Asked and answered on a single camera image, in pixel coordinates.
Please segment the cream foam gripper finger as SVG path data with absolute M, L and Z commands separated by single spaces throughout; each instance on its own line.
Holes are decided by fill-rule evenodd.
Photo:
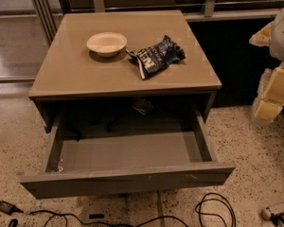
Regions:
M 256 34 L 254 34 L 250 39 L 249 43 L 255 46 L 268 46 L 270 44 L 270 36 L 272 29 L 272 22 L 264 26 Z

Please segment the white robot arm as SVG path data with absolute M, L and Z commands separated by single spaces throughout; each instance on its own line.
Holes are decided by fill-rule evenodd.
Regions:
M 271 23 L 254 34 L 249 43 L 268 46 L 270 55 L 281 61 L 274 70 L 265 69 L 252 107 L 254 117 L 273 122 L 284 107 L 284 8 Z

